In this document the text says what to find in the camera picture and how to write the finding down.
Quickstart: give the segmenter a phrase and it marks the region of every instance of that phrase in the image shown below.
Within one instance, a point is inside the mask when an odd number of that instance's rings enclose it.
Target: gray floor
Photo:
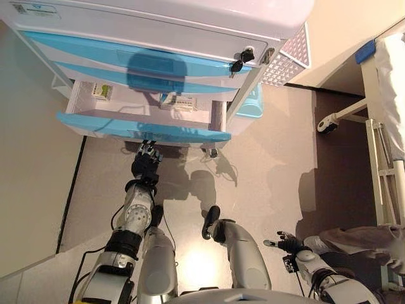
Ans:
[[[303,238],[323,229],[375,223],[364,125],[342,122],[326,137],[315,132],[320,118],[356,99],[269,86],[264,95],[263,118],[235,136],[217,159],[206,158],[198,149],[161,148],[165,158],[158,170],[156,201],[164,203],[176,241],[180,292],[231,285],[225,248],[201,237],[201,210],[214,203],[221,207],[222,217],[236,220],[257,240],[273,289],[295,294],[299,286],[284,270],[284,254],[264,247],[264,239],[275,238],[278,230]],[[124,185],[132,178],[135,150],[134,144],[88,138],[63,234],[65,252],[56,257],[59,260],[23,274],[18,301],[0,303],[66,301],[83,250],[108,239],[110,218],[123,203]],[[378,285],[379,267],[373,262],[328,259],[353,265],[360,279],[370,287]],[[35,283],[26,279],[29,275],[35,276]],[[35,288],[46,284],[52,292]],[[31,300],[24,296],[27,291],[34,296]]]

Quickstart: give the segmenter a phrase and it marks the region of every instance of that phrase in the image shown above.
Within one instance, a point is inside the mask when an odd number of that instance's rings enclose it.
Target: label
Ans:
[[[57,19],[61,18],[58,15],[56,8],[50,5],[18,3],[18,2],[11,2],[11,4],[14,6],[17,12],[22,15],[31,15],[37,17],[47,17]]]

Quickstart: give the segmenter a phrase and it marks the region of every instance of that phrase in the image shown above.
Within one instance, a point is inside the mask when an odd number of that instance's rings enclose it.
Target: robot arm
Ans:
[[[283,260],[289,272],[299,271],[319,300],[326,303],[378,304],[373,293],[359,281],[338,274],[322,258],[304,246],[295,236],[278,232],[281,241],[264,241],[266,246],[280,248],[290,255]]]
[[[132,300],[131,276],[140,244],[152,220],[153,196],[159,176],[161,155],[154,142],[144,141],[132,164],[135,179],[125,186],[127,195],[121,215],[105,249],[80,290],[77,300],[84,303],[126,304]]]

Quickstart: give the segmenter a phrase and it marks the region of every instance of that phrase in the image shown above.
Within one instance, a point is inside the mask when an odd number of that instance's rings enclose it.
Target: bed frame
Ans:
[[[394,33],[405,32],[405,19],[379,35],[375,41]],[[343,110],[325,117],[317,125],[318,132],[327,134],[335,130],[340,120],[366,124],[370,152],[371,176],[377,225],[405,225],[405,170],[402,160],[392,161],[389,141],[383,125],[378,75],[374,56],[361,62],[366,97]],[[357,115],[367,109],[368,117]],[[405,290],[402,277],[393,274],[387,267],[381,268],[383,289]]]

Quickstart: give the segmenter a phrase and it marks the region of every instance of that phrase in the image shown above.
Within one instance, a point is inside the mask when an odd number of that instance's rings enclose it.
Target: lock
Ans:
[[[246,48],[240,54],[240,59],[243,61],[243,63],[247,63],[247,62],[253,60],[254,59],[253,48],[252,47]]]
[[[254,59],[253,48],[247,47],[240,54],[240,59],[232,64],[230,67],[230,78],[233,78],[235,73],[239,72],[243,68],[243,64]]]

